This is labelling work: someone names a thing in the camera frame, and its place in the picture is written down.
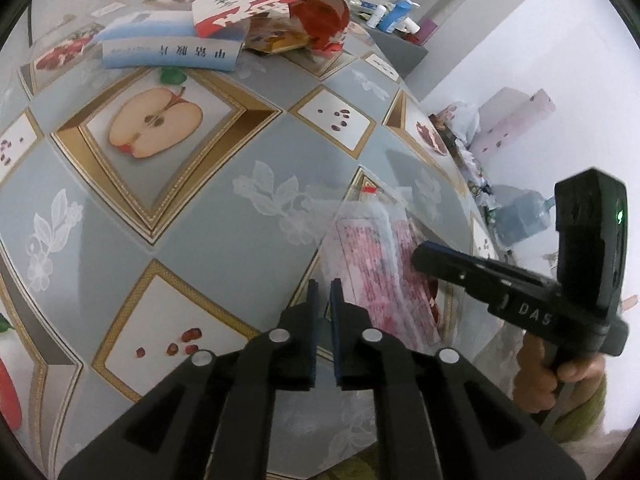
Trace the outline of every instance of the silver screw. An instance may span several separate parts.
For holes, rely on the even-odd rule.
[[[206,366],[213,361],[213,356],[209,352],[200,350],[191,356],[191,362],[196,366]]]
[[[448,365],[455,364],[460,360],[460,354],[453,348],[443,348],[438,353],[438,357],[443,363],[446,363]]]
[[[289,340],[289,332],[283,328],[274,328],[269,332],[269,339],[274,343],[284,343]]]
[[[362,332],[362,338],[364,341],[377,343],[378,341],[382,341],[382,332],[377,328],[367,328]]]

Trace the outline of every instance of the hand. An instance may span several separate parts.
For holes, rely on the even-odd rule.
[[[562,410],[561,415],[564,415],[591,399],[604,377],[602,354],[564,363],[558,368],[557,375],[543,367],[544,357],[542,339],[526,333],[517,356],[520,371],[513,380],[513,402],[527,413],[550,410],[555,405],[553,391],[558,387],[558,381],[579,383]]]

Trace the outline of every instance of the patterned tablecloth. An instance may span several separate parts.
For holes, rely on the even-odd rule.
[[[99,47],[78,44],[134,10],[188,1],[97,2],[16,59],[2,95],[0,293],[15,330],[0,333],[0,358],[15,433],[50,478],[188,345],[225,353],[276,325],[316,272],[320,205],[373,186],[426,237],[471,251],[486,236],[428,118],[359,26],[322,62],[243,52],[232,73],[185,70],[191,105],[176,127],[197,113],[197,129],[148,158],[111,146],[126,103],[182,89],[160,69],[105,70]],[[495,321],[450,286],[436,302],[443,340],[473,357]],[[278,394],[270,471],[309,478],[374,440],[371,395],[338,391],[324,351],[311,394]]]

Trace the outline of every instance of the apple half illustration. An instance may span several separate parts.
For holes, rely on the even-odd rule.
[[[159,86],[133,96],[111,123],[111,145],[135,158],[145,158],[189,137],[202,123],[202,109],[185,101],[184,91],[182,87],[175,94]]]

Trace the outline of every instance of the white bottle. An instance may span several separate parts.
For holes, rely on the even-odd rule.
[[[376,7],[376,10],[373,11],[373,14],[369,18],[367,25],[371,28],[376,28],[380,20],[385,17],[386,7],[384,5],[379,5]]]

